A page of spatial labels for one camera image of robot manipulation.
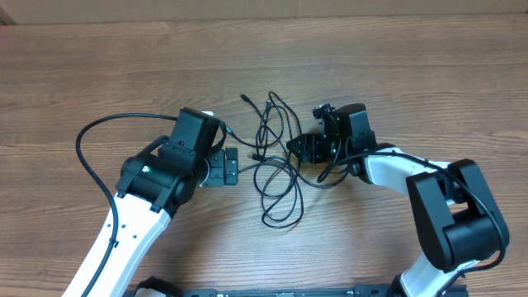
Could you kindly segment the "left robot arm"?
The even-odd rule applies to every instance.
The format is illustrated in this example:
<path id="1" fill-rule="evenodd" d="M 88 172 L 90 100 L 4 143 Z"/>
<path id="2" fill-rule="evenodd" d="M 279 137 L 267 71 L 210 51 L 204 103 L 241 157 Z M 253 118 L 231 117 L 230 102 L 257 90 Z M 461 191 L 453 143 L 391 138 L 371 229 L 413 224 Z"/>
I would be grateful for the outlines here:
<path id="1" fill-rule="evenodd" d="M 182 296 L 183 291 L 157 277 L 130 289 L 130 281 L 158 236 L 196 188 L 234 186 L 238 151 L 215 138 L 230 128 L 213 113 L 188 107 L 174 118 L 170 135 L 162 135 L 128 158 L 111 194 L 92 176 L 110 202 L 105 223 L 64 292 L 67 296 Z"/>

